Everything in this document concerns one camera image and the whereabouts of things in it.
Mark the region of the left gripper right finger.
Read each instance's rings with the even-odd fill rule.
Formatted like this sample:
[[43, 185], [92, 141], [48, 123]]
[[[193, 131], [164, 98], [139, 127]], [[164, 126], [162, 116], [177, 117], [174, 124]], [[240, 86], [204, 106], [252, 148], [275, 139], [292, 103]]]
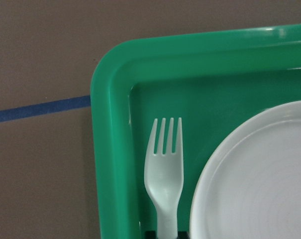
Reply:
[[187, 231], [178, 231], [178, 235], [177, 235], [178, 239], [189, 239], [189, 233]]

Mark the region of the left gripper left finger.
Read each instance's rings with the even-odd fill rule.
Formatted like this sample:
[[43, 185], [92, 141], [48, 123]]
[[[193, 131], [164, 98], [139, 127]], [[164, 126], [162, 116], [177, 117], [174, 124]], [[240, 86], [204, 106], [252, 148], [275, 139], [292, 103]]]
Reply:
[[145, 239], [157, 239], [157, 235], [155, 231], [146, 231], [144, 235], [145, 235]]

